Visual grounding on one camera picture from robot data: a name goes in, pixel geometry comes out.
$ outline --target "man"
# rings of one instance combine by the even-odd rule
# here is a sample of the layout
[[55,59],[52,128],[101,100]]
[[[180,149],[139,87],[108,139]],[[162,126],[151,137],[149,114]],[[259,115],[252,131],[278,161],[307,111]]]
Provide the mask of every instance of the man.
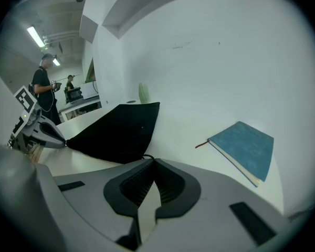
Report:
[[55,125],[61,124],[56,108],[56,98],[54,92],[55,85],[50,85],[47,69],[53,66],[55,57],[49,53],[42,57],[40,67],[36,70],[33,77],[34,92],[37,96],[38,104],[42,108],[42,115],[50,119]]
[[68,76],[68,82],[67,82],[67,88],[68,88],[68,90],[72,90],[73,89],[73,85],[72,85],[72,81],[73,81],[73,79],[74,79],[74,76],[73,75],[69,75]]

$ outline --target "blue notebook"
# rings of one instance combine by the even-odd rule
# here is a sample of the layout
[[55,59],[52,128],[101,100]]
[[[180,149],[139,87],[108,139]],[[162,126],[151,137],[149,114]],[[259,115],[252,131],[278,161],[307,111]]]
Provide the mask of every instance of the blue notebook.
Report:
[[259,185],[260,180],[266,180],[273,152],[273,137],[238,121],[208,140],[255,186]]

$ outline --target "desk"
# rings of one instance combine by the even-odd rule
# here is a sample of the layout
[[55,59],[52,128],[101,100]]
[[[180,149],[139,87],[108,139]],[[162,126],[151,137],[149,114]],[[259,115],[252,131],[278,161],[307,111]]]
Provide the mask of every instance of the desk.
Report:
[[[60,124],[58,129],[65,139],[70,139],[114,107],[107,106],[86,113]],[[152,141],[146,154],[230,176],[265,199],[283,214],[284,199],[279,170],[274,156],[266,181],[256,188],[210,144],[195,149],[196,145],[229,127],[231,123],[230,120],[215,118],[205,113],[195,113],[191,109],[161,104]],[[44,148],[39,163],[46,164],[53,176],[90,172],[120,165],[119,163],[98,160],[69,148],[61,150]]]
[[98,102],[100,102],[99,96],[95,96],[89,99],[79,99],[77,101],[67,103],[66,106],[60,109],[58,112],[62,113],[64,121],[68,121],[67,113],[75,111],[76,109],[79,109],[82,107],[86,107],[93,103],[98,103]]

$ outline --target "fluorescent light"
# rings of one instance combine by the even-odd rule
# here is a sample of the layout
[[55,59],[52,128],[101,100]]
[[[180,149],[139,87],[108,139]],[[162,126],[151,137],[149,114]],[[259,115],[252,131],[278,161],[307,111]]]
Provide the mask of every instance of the fluorescent light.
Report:
[[56,60],[56,59],[54,59],[53,62],[54,62],[54,64],[57,65],[57,66],[60,65],[59,62],[58,62],[58,60]]
[[41,48],[41,47],[44,47],[44,44],[43,44],[43,41],[41,40],[41,38],[38,36],[35,28],[32,26],[32,27],[29,27],[27,29],[28,33],[31,35],[31,37],[33,38],[33,40],[36,42],[36,44]]

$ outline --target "black cloth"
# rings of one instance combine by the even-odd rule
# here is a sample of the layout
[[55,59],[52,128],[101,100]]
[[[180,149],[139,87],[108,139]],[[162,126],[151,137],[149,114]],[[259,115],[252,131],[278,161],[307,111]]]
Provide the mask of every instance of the black cloth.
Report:
[[[50,86],[47,71],[40,66],[34,73],[33,81],[34,85],[40,85],[42,87]],[[50,119],[55,125],[61,124],[58,111],[56,108],[56,98],[52,90],[40,93],[37,95],[38,104],[42,107],[42,115]]]
[[[42,87],[50,86],[48,73],[42,66],[40,66],[34,73],[32,84],[33,86],[34,85],[40,85]],[[44,110],[47,111],[50,109],[51,104],[53,103],[52,100],[53,98],[55,98],[55,96],[53,95],[54,94],[52,90],[48,90],[37,95],[37,101]]]
[[59,118],[58,115],[58,111],[57,111],[57,107],[56,107],[56,103],[54,102],[54,104],[51,107],[51,110],[46,112],[42,110],[42,115],[45,116],[46,118],[48,118],[49,120],[51,120],[55,125],[61,124],[61,120]]
[[68,81],[67,82],[67,87],[70,87],[70,89],[72,90],[74,86],[72,85],[72,83],[70,81]]
[[159,102],[120,104],[67,140],[67,146],[111,162],[140,160],[151,142],[159,108]]

